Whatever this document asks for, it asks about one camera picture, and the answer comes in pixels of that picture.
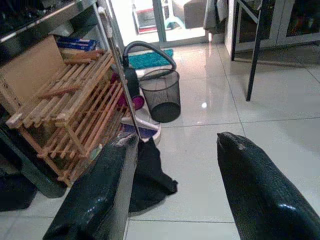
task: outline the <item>wooden shoe rack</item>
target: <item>wooden shoe rack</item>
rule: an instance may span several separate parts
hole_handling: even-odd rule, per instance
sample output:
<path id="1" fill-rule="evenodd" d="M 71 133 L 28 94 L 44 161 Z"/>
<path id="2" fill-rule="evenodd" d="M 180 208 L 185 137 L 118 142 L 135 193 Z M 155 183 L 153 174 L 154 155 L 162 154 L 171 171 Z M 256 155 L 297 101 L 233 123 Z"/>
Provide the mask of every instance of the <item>wooden shoe rack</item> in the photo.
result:
<path id="1" fill-rule="evenodd" d="M 117 105 L 123 88 L 108 77 L 114 63 L 110 52 L 79 54 L 64 63 L 6 124 L 24 136 L 59 181 L 70 186 L 90 164 L 92 150 L 121 130 L 128 108 Z M 54 130 L 45 143 L 30 134 L 50 124 Z"/>

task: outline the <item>glass door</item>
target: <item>glass door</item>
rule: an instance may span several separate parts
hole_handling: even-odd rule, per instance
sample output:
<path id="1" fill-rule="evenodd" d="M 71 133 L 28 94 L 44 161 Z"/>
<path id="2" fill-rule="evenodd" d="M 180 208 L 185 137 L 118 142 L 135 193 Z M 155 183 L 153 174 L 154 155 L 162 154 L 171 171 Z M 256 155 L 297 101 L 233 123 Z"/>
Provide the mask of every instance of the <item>glass door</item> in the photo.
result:
<path id="1" fill-rule="evenodd" d="M 246 2 L 258 15 L 258 8 L 261 4 L 261 0 L 246 0 Z M 283 7 L 283 0 L 268 1 L 268 11 L 266 19 L 264 21 L 261 47 L 266 48 L 276 45 Z M 256 30 L 257 24 L 244 10 L 240 8 L 236 40 L 237 51 L 249 50 L 254 48 Z"/>
<path id="2" fill-rule="evenodd" d="M 320 1 L 286 0 L 277 45 L 320 40 Z"/>
<path id="3" fill-rule="evenodd" d="M 208 42 L 203 29 L 206 0 L 107 0 L 121 41 L 158 47 Z"/>

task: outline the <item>doorway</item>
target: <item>doorway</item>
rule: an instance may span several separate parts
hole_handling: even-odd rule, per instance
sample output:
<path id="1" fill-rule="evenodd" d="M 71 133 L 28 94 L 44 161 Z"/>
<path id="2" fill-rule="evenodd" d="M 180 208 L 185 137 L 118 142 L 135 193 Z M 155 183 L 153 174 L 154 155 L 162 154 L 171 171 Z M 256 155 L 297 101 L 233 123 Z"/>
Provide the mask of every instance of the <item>doorway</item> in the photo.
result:
<path id="1" fill-rule="evenodd" d="M 107 0 L 120 45 L 133 41 L 160 48 L 207 43 L 206 0 Z"/>

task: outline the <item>black chair leg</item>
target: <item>black chair leg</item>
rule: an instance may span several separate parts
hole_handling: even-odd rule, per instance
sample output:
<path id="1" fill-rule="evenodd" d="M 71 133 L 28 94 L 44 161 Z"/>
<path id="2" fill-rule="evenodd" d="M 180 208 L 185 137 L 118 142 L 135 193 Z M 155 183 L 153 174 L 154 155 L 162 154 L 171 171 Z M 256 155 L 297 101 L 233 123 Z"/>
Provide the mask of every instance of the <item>black chair leg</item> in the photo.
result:
<path id="1" fill-rule="evenodd" d="M 233 38 L 232 38 L 231 61 L 235 60 L 235 54 L 236 54 L 239 8 L 240 8 L 240 4 L 236 1 L 234 23 L 233 23 Z"/>
<path id="2" fill-rule="evenodd" d="M 261 38 L 262 38 L 262 33 L 264 31 L 264 20 L 266 19 L 267 10 L 268 10 L 267 7 L 268 7 L 268 1 L 262 0 L 258 23 L 257 23 L 257 28 L 256 28 L 256 33 L 255 33 L 254 49 L 253 49 L 253 53 L 252 53 L 252 65 L 251 65 L 251 72 L 250 72 L 250 78 L 249 78 L 249 84 L 248 84 L 248 92 L 247 92 L 247 96 L 246 96 L 247 102 L 249 102 L 251 100 L 252 89 L 254 86 L 258 56 L 259 56 L 259 51 L 260 51 L 260 42 L 261 42 Z"/>

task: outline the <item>black bin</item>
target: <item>black bin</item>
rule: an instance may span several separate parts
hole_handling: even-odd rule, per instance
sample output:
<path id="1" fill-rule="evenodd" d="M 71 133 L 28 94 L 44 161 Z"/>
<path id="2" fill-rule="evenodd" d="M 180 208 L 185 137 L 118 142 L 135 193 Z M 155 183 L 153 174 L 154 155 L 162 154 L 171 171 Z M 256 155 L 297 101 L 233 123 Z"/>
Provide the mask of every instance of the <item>black bin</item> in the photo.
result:
<path id="1" fill-rule="evenodd" d="M 140 79 L 140 87 L 151 118 L 168 123 L 181 113 L 179 73 L 171 69 L 157 69 Z"/>

